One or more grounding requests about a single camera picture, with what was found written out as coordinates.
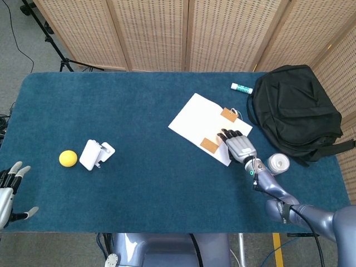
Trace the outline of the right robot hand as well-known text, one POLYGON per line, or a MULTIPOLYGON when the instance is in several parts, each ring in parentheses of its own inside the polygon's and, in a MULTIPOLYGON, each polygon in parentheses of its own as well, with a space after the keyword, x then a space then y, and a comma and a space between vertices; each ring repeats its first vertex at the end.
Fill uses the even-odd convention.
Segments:
POLYGON ((240 164, 245 164, 257 156, 257 151, 250 140, 238 130, 221 129, 217 136, 228 147, 229 158, 240 164))

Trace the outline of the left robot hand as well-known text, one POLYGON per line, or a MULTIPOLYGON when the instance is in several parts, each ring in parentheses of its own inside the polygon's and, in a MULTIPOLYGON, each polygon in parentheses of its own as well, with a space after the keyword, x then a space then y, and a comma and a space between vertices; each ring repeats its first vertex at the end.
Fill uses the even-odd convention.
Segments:
POLYGON ((22 164, 22 161, 17 161, 11 168, 1 171, 1 231, 9 223, 18 220, 27 220, 39 210, 38 206, 34 206, 26 212, 13 212, 14 197, 17 194, 24 175, 31 169, 30 166, 22 167, 22 164))

